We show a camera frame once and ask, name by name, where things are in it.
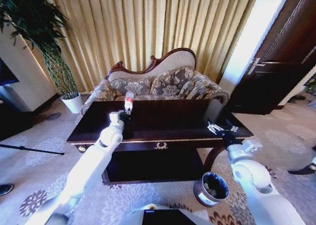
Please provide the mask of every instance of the metal bucket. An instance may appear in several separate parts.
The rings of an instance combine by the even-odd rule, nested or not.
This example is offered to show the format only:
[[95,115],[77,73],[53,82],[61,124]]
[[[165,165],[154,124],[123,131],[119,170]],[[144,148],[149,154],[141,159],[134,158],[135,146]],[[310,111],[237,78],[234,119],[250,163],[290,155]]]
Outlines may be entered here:
[[225,200],[229,194],[226,181],[213,172],[205,173],[202,178],[196,182],[193,191],[198,202],[206,207],[215,206],[222,200]]

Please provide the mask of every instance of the white wall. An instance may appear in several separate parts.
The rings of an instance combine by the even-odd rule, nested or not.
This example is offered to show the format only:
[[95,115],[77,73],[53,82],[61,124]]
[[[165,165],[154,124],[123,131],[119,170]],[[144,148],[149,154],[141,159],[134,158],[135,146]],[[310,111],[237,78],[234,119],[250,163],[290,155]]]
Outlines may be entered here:
[[286,0],[256,0],[219,84],[232,93]]
[[16,46],[10,33],[14,29],[6,27],[0,33],[0,57],[20,81],[5,87],[0,92],[21,111],[33,111],[56,94],[55,87],[45,75],[31,50],[21,37]]

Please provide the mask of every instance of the patterned carpet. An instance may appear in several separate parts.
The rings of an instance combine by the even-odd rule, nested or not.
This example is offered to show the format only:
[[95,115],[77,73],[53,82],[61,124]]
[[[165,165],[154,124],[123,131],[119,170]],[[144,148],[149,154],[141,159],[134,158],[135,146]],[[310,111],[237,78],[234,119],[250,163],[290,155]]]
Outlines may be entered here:
[[[308,102],[288,103],[270,115],[237,114],[262,142],[264,148],[255,154],[266,165],[274,185],[298,210],[306,224],[315,224],[316,176],[294,176],[287,170],[307,165],[316,153],[316,109]],[[0,148],[0,184],[14,183],[15,188],[0,196],[0,224],[22,225],[48,198],[58,194],[65,185],[67,174],[80,154],[65,143],[78,121],[61,100],[34,118],[35,126],[1,143],[43,150],[65,152],[64,156]],[[199,149],[205,160],[208,149]],[[251,225],[254,220],[246,197],[231,175],[227,153],[215,161],[213,171],[229,184],[229,198],[213,208],[200,205],[194,197],[194,181],[144,183],[104,186],[101,179],[94,190],[84,196],[72,211],[69,224],[114,225],[130,211],[149,203],[193,211],[207,217],[215,225]]]

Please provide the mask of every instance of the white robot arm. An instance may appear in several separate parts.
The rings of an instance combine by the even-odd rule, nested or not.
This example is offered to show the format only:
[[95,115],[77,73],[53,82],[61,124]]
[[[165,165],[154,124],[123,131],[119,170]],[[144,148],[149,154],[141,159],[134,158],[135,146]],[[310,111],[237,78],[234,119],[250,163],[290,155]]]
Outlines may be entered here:
[[101,131],[99,139],[90,146],[67,177],[64,190],[56,197],[47,200],[26,225],[61,225],[67,223],[64,216],[89,192],[100,179],[109,164],[112,153],[121,143],[124,122],[119,119],[122,111],[110,113],[110,125]]
[[257,225],[304,225],[293,205],[279,194],[268,170],[250,154],[262,147],[248,140],[241,144],[231,131],[209,122],[208,128],[222,136],[233,176],[247,196],[248,207]]

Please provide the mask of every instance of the carved wooden backrest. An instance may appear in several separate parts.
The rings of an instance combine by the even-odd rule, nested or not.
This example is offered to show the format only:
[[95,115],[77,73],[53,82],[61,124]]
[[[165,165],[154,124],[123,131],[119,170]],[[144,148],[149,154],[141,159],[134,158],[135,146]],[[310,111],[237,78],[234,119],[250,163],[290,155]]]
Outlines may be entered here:
[[152,80],[164,72],[180,66],[190,66],[196,68],[196,55],[189,48],[177,48],[167,53],[162,58],[151,56],[152,62],[147,69],[140,72],[129,71],[123,67],[123,62],[120,61],[111,69],[105,79],[112,81],[117,78],[141,79],[152,78]]

